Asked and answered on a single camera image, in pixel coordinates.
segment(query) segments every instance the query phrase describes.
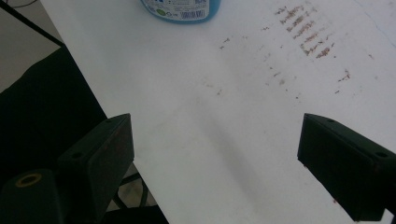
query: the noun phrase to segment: white table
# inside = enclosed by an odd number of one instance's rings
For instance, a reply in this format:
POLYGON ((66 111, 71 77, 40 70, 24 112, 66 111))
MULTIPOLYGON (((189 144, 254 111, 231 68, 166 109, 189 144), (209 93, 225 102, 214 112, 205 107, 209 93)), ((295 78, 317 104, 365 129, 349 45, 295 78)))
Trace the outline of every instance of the white table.
POLYGON ((396 149, 394 0, 224 0, 198 25, 42 2, 106 114, 132 114, 171 223, 354 223, 297 161, 305 112, 396 149))

